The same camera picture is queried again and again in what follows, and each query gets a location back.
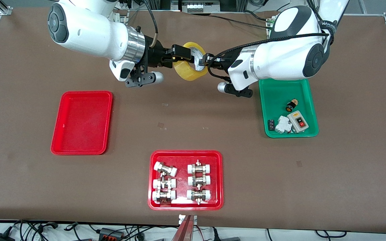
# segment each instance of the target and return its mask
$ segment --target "red tray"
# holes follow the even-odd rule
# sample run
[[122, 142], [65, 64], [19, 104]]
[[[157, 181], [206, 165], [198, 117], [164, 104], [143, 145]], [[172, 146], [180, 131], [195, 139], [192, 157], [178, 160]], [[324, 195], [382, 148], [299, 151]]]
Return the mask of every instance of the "red tray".
[[[187, 190], [193, 187], [188, 186], [187, 165], [196, 163], [198, 160], [202, 164], [210, 165], [211, 184], [204, 186], [204, 189], [210, 190], [211, 199], [202, 202], [198, 205], [192, 200], [187, 200]], [[153, 188], [153, 180], [160, 177], [160, 173], [155, 171], [154, 164], [156, 162], [164, 163], [167, 166], [178, 168], [175, 175], [177, 180], [176, 190], [177, 199], [173, 200], [168, 205], [156, 203], [151, 198], [151, 193], [155, 191]], [[224, 203], [222, 190], [222, 156], [218, 151], [155, 151], [150, 158], [150, 175], [148, 180], [148, 206], [153, 210], [218, 210]]]
[[60, 99], [51, 151], [55, 155], [99, 155], [107, 147], [112, 93], [68, 91]]

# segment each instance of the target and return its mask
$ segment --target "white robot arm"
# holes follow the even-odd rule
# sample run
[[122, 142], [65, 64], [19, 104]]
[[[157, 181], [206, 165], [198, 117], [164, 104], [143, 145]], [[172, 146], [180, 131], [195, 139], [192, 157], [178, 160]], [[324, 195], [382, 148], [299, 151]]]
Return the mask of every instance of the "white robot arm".
[[292, 38], [243, 48], [230, 67], [224, 68], [230, 79], [227, 79], [228, 83], [220, 83], [218, 90], [251, 97], [252, 91], [248, 86], [260, 79], [298, 80], [314, 76], [328, 59], [330, 44], [348, 2], [322, 0], [316, 14], [314, 6], [295, 6], [281, 12], [275, 20], [270, 39], [316, 33], [328, 36]]
[[[266, 43], [215, 58], [206, 54], [201, 59], [200, 64], [208, 69], [228, 73], [229, 77], [223, 78], [227, 82], [218, 85], [220, 92], [251, 97], [248, 86], [259, 79], [303, 79], [320, 70], [349, 0], [321, 0], [318, 11], [312, 0], [307, 1], [309, 7], [295, 6], [277, 16]], [[159, 41], [150, 47], [153, 39], [142, 34], [141, 27], [111, 21], [109, 16], [116, 3], [117, 0], [60, 0], [49, 12], [50, 36], [68, 49], [108, 58], [112, 73], [127, 87], [163, 81], [161, 73], [149, 73], [148, 67], [172, 68], [176, 61], [194, 63], [190, 49], [178, 45], [166, 49]]]
[[48, 15], [49, 33], [55, 43], [84, 54], [109, 59], [109, 67], [127, 87], [163, 81], [160, 72], [148, 67], [173, 67], [176, 61], [194, 61], [190, 49], [173, 45], [153, 47], [152, 38], [123, 23], [109, 19], [118, 0], [60, 0]]

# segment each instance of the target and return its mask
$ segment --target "yellow tape roll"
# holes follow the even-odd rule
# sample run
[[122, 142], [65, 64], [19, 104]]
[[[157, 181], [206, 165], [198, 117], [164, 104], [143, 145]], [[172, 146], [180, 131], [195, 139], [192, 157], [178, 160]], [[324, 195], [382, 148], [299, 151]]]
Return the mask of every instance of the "yellow tape roll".
[[191, 49], [192, 55], [195, 58], [195, 68], [191, 67], [186, 61], [176, 62], [174, 63], [174, 69], [178, 75], [187, 81], [193, 81], [206, 75], [206, 73], [208, 73], [208, 69], [204, 66], [198, 65], [199, 59], [202, 59], [202, 56], [205, 54], [205, 50], [203, 50], [200, 45], [193, 42], [188, 42], [183, 46]]

